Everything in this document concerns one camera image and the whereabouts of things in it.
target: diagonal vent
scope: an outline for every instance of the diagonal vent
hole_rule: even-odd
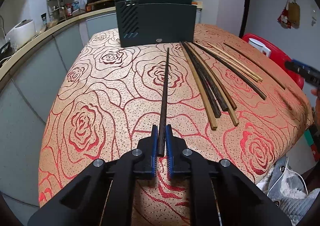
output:
[[[138,3],[124,4],[119,12],[123,38],[135,38],[139,34]]]

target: floral tablecloth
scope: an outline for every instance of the floral tablecloth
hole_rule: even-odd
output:
[[[153,124],[159,125],[167,47],[167,123],[189,148],[210,160],[231,160],[258,183],[296,143],[313,119],[310,103],[294,81],[258,50],[216,26],[196,25],[195,40],[223,48],[261,76],[256,84],[267,99],[198,50],[238,106],[237,127],[222,112],[212,131],[179,44],[121,48],[117,29],[97,33],[70,68],[48,116],[39,161],[41,206],[94,159],[118,159],[150,135]],[[287,89],[223,42],[262,64]],[[155,181],[136,183],[132,225],[188,225],[188,182],[171,184],[165,157],[157,167]]]

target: red chair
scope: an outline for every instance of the red chair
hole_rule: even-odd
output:
[[[283,52],[281,49],[276,47],[274,44],[270,43],[269,41],[267,41],[257,35],[249,33],[249,34],[245,34],[242,37],[242,40],[244,40],[246,42],[249,42],[249,39],[256,39],[256,40],[260,41],[261,43],[264,43],[265,46],[271,50],[271,54],[270,54],[269,58],[273,62],[275,62],[279,67],[281,67],[292,78],[292,80],[294,80],[294,82],[300,87],[301,90],[303,89],[304,79],[300,75],[298,75],[292,71],[289,71],[288,69],[286,69],[284,67],[285,61],[291,61],[291,58],[288,55],[286,55],[285,52]]]

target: brown pouch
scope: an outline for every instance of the brown pouch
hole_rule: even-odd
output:
[[[289,3],[288,20],[295,26],[300,25],[300,6],[295,3]]]

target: person's hand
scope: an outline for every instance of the person's hand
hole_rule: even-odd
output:
[[[320,98],[318,97],[318,89],[312,89],[311,93],[317,96],[316,107],[315,107],[315,112],[316,112],[315,123],[316,125],[320,125]]]

